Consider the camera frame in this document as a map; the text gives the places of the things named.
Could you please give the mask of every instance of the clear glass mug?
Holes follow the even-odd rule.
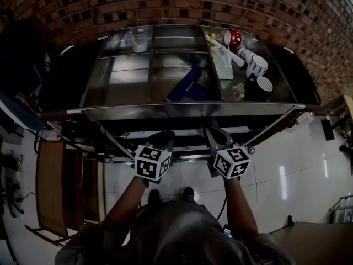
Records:
[[[133,50],[141,53],[147,50],[148,38],[147,31],[144,28],[133,28],[125,34],[125,40],[130,44]]]

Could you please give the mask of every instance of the person in dark clothing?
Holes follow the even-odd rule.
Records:
[[[293,264],[267,234],[259,234],[238,179],[224,180],[228,237],[212,214],[193,201],[186,188],[182,201],[162,203],[134,177],[102,225],[84,225],[55,258],[62,264]],[[130,231],[130,240],[124,240]]]

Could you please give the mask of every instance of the gray shirt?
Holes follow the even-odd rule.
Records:
[[[293,264],[267,234],[246,242],[225,235],[206,208],[167,202],[142,209],[127,245],[100,225],[84,225],[55,258],[64,264]]]

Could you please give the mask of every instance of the black and white cube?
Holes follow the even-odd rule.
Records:
[[[135,175],[159,181],[169,169],[171,155],[168,151],[139,145],[135,156]]]
[[[226,179],[245,174],[251,159],[244,147],[220,150],[217,152],[213,167]]]

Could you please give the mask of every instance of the forearm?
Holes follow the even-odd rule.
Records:
[[[134,177],[102,223],[104,230],[122,239],[121,243],[135,222],[145,188],[143,178]]]
[[[231,230],[240,234],[258,232],[255,217],[237,178],[225,179],[227,216]]]

